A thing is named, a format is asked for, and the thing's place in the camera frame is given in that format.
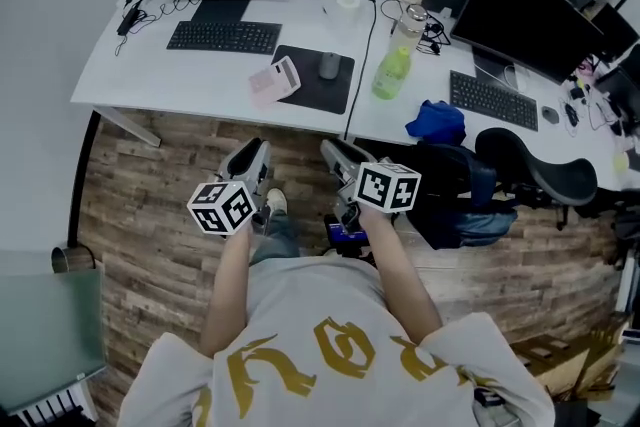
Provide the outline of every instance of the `mouse pad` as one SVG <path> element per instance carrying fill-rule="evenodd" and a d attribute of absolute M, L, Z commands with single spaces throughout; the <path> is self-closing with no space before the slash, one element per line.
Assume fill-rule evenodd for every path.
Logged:
<path fill-rule="evenodd" d="M 279 101 L 334 114 L 344 114 L 347 110 L 355 61 L 350 57 L 342 56 L 338 76 L 333 80 L 325 80 L 318 75 L 322 54 L 323 52 L 286 45 L 277 48 L 271 64 L 289 56 L 298 70 L 302 83 L 295 93 Z"/>

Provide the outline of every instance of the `black keyboard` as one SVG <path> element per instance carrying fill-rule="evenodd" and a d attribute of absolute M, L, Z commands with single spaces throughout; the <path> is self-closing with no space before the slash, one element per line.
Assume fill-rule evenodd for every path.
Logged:
<path fill-rule="evenodd" d="M 538 131 L 535 100 L 456 71 L 451 72 L 451 105 Z"/>
<path fill-rule="evenodd" d="M 180 22 L 167 48 L 272 55 L 280 29 L 282 25 L 276 23 Z"/>

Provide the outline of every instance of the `desk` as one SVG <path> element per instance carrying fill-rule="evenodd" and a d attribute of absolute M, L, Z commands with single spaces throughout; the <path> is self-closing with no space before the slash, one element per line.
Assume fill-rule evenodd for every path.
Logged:
<path fill-rule="evenodd" d="M 151 0 L 144 9 L 152 13 L 163 2 L 171 0 Z M 392 24 L 380 14 L 382 2 L 377 2 L 378 23 L 349 133 L 367 139 L 412 144 L 415 139 L 407 135 L 405 124 L 416 117 L 424 100 L 448 101 L 449 71 L 475 75 L 471 47 L 453 41 L 452 46 L 444 47 L 440 57 L 416 53 L 411 73 L 398 97 L 392 101 L 378 99 L 371 94 L 370 85 L 386 54 Z M 341 134 L 346 128 L 373 21 L 373 6 L 367 1 L 364 3 L 357 24 L 349 32 L 332 28 L 322 10 L 322 0 L 252 0 L 243 18 L 283 24 L 280 45 L 331 51 L 353 58 L 356 65 L 344 115 L 280 103 L 267 109 L 254 107 L 249 97 L 248 78 L 268 66 L 271 56 L 166 50 L 177 23 L 190 20 L 195 12 L 196 7 L 191 5 L 129 36 L 116 57 L 114 51 L 121 41 L 116 35 L 122 20 L 120 5 L 96 43 L 71 101 L 93 105 L 108 119 L 156 146 L 160 144 L 157 137 L 133 124 L 114 107 L 180 112 Z M 451 25 L 447 23 L 447 32 Z M 518 67 L 517 71 L 518 83 L 526 83 L 525 94 L 538 102 L 539 109 L 549 106 L 560 110 L 559 86 L 523 68 Z M 616 138 L 607 127 L 593 131 L 586 118 L 578 125 L 575 137 L 565 129 L 564 119 L 558 125 L 550 125 L 540 118 L 539 132 L 467 111 L 465 122 L 468 135 L 463 144 L 470 149 L 474 148 L 476 136 L 482 130 L 502 126 L 519 135 L 531 153 L 544 161 L 563 163 L 580 157 L 588 159 L 595 167 L 598 185 L 602 188 L 621 190 L 640 185 L 640 173 L 630 171 L 619 175 L 614 171 Z"/>

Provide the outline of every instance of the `hand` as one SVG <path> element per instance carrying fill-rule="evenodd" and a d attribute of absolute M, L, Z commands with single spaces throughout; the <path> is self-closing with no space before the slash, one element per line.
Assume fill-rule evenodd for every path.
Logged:
<path fill-rule="evenodd" d="M 251 220 L 247 221 L 243 224 L 240 229 L 235 232 L 233 235 L 229 236 L 227 240 L 240 240 L 240 239 L 251 239 L 253 235 L 253 223 Z"/>
<path fill-rule="evenodd" d="M 358 220 L 360 222 L 360 226 L 362 226 L 365 231 L 373 228 L 379 223 L 389 222 L 387 216 L 383 212 L 380 212 L 380 210 L 376 210 L 364 203 L 358 203 L 358 206 L 360 207 L 360 217 Z"/>

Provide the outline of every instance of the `black and white cube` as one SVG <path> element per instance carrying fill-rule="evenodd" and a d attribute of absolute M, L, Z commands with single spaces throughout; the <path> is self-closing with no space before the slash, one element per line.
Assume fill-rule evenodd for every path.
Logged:
<path fill-rule="evenodd" d="M 244 182 L 201 183 L 187 208 L 204 233 L 233 235 L 257 212 Z"/>
<path fill-rule="evenodd" d="M 413 208 L 420 178 L 402 164 L 360 164 L 354 199 L 382 212 L 406 212 Z"/>

